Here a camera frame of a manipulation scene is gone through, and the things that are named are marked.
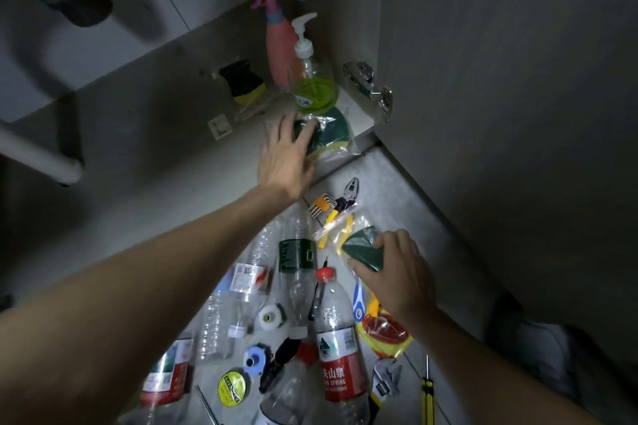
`white label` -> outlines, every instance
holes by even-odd
[[[212,120],[208,122],[208,127],[211,129],[211,133],[216,140],[224,138],[233,132],[233,128],[230,127],[230,123],[228,123],[226,115],[223,113],[212,118]]]
[[[273,422],[272,420],[268,420],[266,415],[262,412],[261,407],[257,410],[257,416],[255,417],[255,422],[253,425],[280,425],[277,422]]]
[[[307,108],[308,106],[310,106],[312,103],[315,102],[314,100],[310,98],[304,98],[303,96],[295,95],[295,98],[297,99],[297,104],[299,104],[299,106],[301,106],[302,108]]]
[[[235,275],[230,290],[244,294],[266,293],[268,269],[251,264],[235,264]]]
[[[324,363],[355,354],[359,349],[351,327],[317,334],[317,346],[319,359]]]
[[[144,381],[142,390],[149,392],[169,391],[175,367],[182,363],[188,363],[192,348],[193,340],[191,338],[175,341],[153,366]]]

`white tape roll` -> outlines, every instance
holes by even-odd
[[[276,304],[269,304],[259,311],[257,316],[259,325],[264,331],[272,331],[277,329],[283,323],[283,317],[281,316],[281,310]]]

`drain pipe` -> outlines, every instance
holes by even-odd
[[[11,131],[0,123],[0,153],[18,163],[49,175],[62,185],[71,185],[82,178],[84,166],[79,160],[68,158],[43,148]]]

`person's left hand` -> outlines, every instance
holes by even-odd
[[[317,120],[309,120],[294,140],[295,113],[280,118],[270,130],[257,168],[259,185],[283,190],[291,202],[299,200],[313,180],[315,167],[306,161],[306,151]]]

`plastic bottle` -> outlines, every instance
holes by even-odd
[[[176,425],[184,420],[189,399],[184,386],[192,351],[193,332],[183,331],[151,368],[142,385],[142,408],[127,424]]]
[[[197,358],[199,361],[220,361],[233,352],[233,340],[228,337],[228,327],[233,324],[237,301],[230,295],[235,268],[231,267],[209,296],[203,309],[203,326]]]
[[[288,89],[286,71],[295,59],[297,35],[288,19],[283,16],[277,0],[255,0],[252,9],[266,8],[266,52],[272,80],[282,89]]]
[[[308,413],[308,368],[315,362],[316,348],[301,342],[299,351],[283,369],[272,392],[259,405],[252,425],[299,425]]]
[[[283,235],[279,242],[279,279],[282,292],[290,299],[288,337],[308,336],[308,313],[316,284],[315,241],[311,238],[307,211],[299,204],[282,215]]]
[[[316,12],[306,14],[291,24],[299,40],[295,44],[297,58],[288,67],[288,85],[302,113],[322,113],[337,102],[332,68],[317,59],[313,43],[304,38],[307,21],[316,16]]]
[[[315,329],[325,399],[337,408],[340,424],[366,425],[370,421],[368,374],[357,345],[352,304],[334,279],[333,268],[317,269],[316,276],[322,300]]]
[[[266,301],[271,273],[277,259],[279,220],[272,220],[248,246],[247,259],[235,263],[230,283],[234,300],[234,317],[228,327],[230,338],[242,339],[255,323],[259,309]]]

